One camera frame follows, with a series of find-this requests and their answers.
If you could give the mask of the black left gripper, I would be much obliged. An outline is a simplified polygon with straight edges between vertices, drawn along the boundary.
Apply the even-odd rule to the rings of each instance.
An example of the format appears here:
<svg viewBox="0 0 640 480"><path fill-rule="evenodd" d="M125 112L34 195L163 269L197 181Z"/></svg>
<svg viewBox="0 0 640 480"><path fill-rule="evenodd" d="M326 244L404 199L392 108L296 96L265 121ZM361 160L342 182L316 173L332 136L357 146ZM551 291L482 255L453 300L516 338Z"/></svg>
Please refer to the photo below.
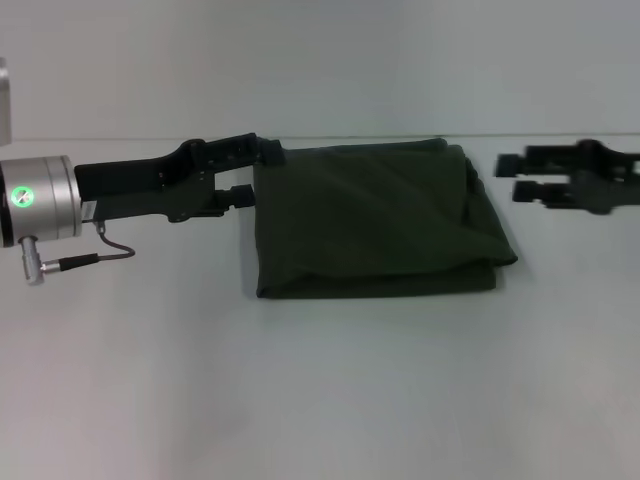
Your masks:
<svg viewBox="0 0 640 480"><path fill-rule="evenodd" d="M74 174L82 203L95 204L94 222L162 215L171 223L180 223L220 217L231 207L254 207L250 184L215 191L211 168L244 168L256 163L285 164L280 141L255 133L210 142L191 139L165 156L78 165Z"/></svg>

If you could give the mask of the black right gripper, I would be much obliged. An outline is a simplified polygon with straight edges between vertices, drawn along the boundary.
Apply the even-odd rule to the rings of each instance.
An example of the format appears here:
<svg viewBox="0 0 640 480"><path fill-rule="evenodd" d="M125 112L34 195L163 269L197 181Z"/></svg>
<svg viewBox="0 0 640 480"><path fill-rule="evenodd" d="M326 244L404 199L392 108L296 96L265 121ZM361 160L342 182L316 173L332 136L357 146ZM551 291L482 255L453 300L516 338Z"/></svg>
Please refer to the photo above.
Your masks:
<svg viewBox="0 0 640 480"><path fill-rule="evenodd" d="M533 145L522 154L500 154L495 175L568 175L577 162L569 185L516 181L512 201L577 206L591 214L611 214L617 207L639 205L639 154L618 152L596 140Z"/></svg>

